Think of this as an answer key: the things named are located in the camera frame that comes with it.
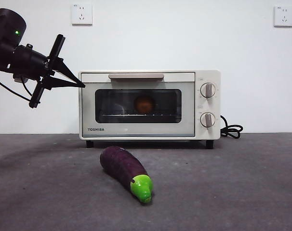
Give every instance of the white wall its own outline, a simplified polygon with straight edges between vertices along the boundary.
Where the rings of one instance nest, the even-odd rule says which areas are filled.
[[[92,2],[94,26],[70,25],[70,4]],[[219,69],[222,114],[245,132],[292,131],[292,29],[273,7],[292,0],[0,0],[27,22],[22,43],[61,52],[82,69]],[[18,92],[22,85],[0,72]],[[27,83],[30,88],[35,83]],[[0,87],[0,133],[77,133],[78,90],[46,90],[37,109]]]

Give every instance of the oven foot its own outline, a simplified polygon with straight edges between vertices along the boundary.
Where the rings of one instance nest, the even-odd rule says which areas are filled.
[[[213,140],[206,140],[206,148],[213,149]]]
[[[86,141],[87,148],[93,148],[93,141]]]

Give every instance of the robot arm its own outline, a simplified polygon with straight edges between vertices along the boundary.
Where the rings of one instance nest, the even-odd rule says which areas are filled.
[[[29,106],[37,107],[44,89],[79,87],[85,85],[78,80],[58,55],[65,37],[58,35],[49,56],[34,51],[33,46],[19,45],[26,30],[24,19],[8,9],[0,9],[0,71],[13,73],[15,81],[37,81]],[[59,72],[73,80],[65,81],[52,77]]]

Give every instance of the oven door handle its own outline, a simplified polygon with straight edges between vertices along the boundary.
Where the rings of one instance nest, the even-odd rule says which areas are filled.
[[[109,74],[108,77],[114,80],[122,80],[122,79],[153,79],[153,80],[163,80],[164,74],[152,74],[152,73],[132,73],[132,74]]]

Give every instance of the oven window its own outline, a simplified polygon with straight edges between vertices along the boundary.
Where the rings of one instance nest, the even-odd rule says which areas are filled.
[[[179,89],[99,89],[95,92],[98,123],[179,123]]]

